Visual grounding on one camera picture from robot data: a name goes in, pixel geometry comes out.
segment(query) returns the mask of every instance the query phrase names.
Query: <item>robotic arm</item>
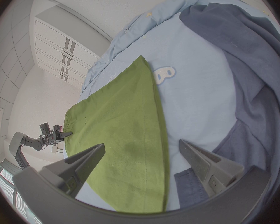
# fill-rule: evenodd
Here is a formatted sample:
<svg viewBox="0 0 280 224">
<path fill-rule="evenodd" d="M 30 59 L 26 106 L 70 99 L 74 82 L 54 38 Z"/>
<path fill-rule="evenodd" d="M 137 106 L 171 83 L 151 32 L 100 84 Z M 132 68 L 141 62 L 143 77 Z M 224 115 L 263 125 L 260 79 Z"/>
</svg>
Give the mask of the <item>robotic arm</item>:
<svg viewBox="0 0 280 224">
<path fill-rule="evenodd" d="M 35 150 L 40 151 L 48 145 L 55 146 L 58 142 L 63 141 L 64 137 L 72 134 L 72 132 L 61 132 L 61 127 L 59 125 L 54 125 L 52 130 L 50 130 L 48 123 L 41 124 L 39 127 L 41 128 L 39 139 L 30 138 L 21 132 L 16 132 L 12 137 L 9 151 L 15 157 L 21 169 L 29 166 L 29 163 L 21 151 L 23 145 L 33 147 Z"/>
</svg>

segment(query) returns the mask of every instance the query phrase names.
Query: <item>green fabric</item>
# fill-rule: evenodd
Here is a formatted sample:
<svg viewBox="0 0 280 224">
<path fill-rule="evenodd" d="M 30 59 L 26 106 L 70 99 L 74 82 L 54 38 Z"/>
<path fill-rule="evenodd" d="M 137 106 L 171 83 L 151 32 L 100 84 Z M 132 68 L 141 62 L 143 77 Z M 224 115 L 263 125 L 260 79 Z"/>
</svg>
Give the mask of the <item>green fabric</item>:
<svg viewBox="0 0 280 224">
<path fill-rule="evenodd" d="M 106 153 L 87 183 L 116 211 L 165 211 L 169 155 L 163 109 L 147 61 L 138 57 L 114 80 L 70 108 L 68 156 L 104 143 Z"/>
</svg>

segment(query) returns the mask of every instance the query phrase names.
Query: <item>cabinet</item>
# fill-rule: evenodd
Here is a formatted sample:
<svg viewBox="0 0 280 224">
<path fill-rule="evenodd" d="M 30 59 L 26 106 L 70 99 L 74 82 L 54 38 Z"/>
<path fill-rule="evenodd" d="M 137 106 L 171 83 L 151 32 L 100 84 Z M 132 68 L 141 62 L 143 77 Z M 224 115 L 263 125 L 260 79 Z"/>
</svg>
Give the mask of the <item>cabinet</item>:
<svg viewBox="0 0 280 224">
<path fill-rule="evenodd" d="M 37 65 L 78 88 L 110 45 L 92 27 L 57 6 L 35 16 L 33 40 Z"/>
</svg>

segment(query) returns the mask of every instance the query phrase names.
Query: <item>dark blue garment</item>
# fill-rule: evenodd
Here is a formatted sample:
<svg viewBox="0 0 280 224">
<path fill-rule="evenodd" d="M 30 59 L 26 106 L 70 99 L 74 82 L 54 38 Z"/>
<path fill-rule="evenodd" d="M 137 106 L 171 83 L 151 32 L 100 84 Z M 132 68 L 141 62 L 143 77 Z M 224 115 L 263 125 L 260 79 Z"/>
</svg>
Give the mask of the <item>dark blue garment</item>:
<svg viewBox="0 0 280 224">
<path fill-rule="evenodd" d="M 213 152 L 241 163 L 245 171 L 256 165 L 270 172 L 266 202 L 280 184 L 280 35 L 268 19 L 230 4 L 194 5 L 179 18 L 223 50 L 233 73 L 237 122 Z M 196 203 L 188 193 L 199 202 L 208 198 L 189 190 L 193 177 L 181 182 L 182 177 L 175 175 L 181 208 Z"/>
</svg>

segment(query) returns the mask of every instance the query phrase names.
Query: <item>bed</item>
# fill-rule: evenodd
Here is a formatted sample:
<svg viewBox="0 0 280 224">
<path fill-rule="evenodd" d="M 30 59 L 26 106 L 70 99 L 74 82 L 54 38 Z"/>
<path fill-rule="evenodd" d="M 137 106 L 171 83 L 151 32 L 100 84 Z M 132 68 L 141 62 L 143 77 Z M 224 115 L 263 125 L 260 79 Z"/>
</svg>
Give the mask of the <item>bed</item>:
<svg viewBox="0 0 280 224">
<path fill-rule="evenodd" d="M 167 126 L 170 188 L 167 211 L 180 208 L 174 174 L 190 168 L 178 149 L 180 138 L 213 151 L 236 122 L 232 72 L 223 51 L 187 28 L 179 19 L 190 5 L 234 4 L 255 17 L 267 17 L 240 0 L 166 0 L 135 17 L 112 40 L 109 49 L 88 71 L 79 102 L 123 72 L 142 55 L 158 85 Z M 85 183 L 76 199 L 112 210 Z"/>
</svg>

